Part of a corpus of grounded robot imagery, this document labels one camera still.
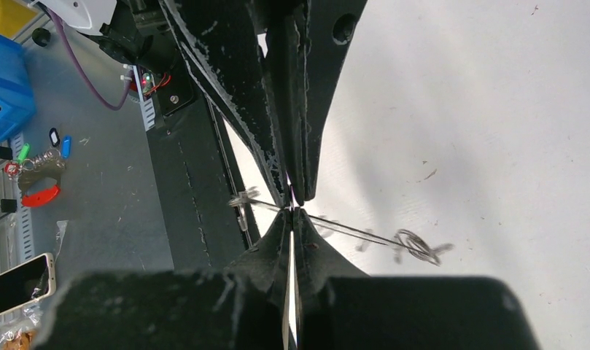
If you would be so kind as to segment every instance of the green object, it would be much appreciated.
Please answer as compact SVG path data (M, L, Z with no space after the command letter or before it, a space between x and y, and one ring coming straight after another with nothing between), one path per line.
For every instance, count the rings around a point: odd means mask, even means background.
M22 149L20 150L20 155L18 155L18 162L22 163L26 157L28 157L28 151L31 150L31 145L30 144L24 144L24 146L22 146Z

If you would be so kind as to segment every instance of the smartphone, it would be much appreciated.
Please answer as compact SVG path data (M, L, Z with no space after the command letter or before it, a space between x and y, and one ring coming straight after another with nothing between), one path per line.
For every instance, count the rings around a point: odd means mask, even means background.
M0 274L0 315L36 303L54 291L54 257L44 253Z

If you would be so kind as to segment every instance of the blue plastic container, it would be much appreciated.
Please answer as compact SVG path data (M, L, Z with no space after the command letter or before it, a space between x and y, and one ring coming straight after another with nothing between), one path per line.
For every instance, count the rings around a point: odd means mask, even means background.
M22 47L0 35L0 142L20 131L36 112Z

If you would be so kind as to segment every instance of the white robot part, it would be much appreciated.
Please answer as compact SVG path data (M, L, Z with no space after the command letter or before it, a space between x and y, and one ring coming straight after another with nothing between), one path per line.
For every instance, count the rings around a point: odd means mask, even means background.
M110 24L117 0L40 0L68 26L80 33L101 36L99 29Z

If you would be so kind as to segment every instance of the yellow bin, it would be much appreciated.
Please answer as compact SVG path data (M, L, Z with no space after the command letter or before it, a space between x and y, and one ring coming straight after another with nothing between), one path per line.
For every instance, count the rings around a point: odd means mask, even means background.
M14 0L0 0L0 34L11 38L22 29L35 12Z

